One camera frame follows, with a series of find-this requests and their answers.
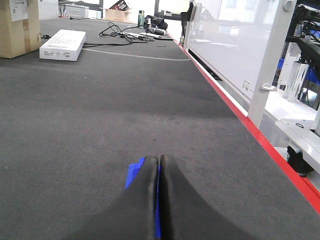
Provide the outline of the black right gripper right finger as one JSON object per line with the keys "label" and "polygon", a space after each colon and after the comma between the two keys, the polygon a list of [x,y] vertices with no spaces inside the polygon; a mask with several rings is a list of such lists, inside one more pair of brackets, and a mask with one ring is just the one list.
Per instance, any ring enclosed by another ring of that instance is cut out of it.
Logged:
{"label": "black right gripper right finger", "polygon": [[251,240],[193,188],[171,155],[160,157],[159,218],[163,240]]}

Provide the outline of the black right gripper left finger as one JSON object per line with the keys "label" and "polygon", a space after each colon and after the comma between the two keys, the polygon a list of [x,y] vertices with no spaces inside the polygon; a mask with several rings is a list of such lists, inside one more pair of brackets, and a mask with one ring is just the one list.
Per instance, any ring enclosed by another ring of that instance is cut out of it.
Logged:
{"label": "black right gripper left finger", "polygon": [[146,156],[127,189],[66,240],[153,240],[159,159]]}

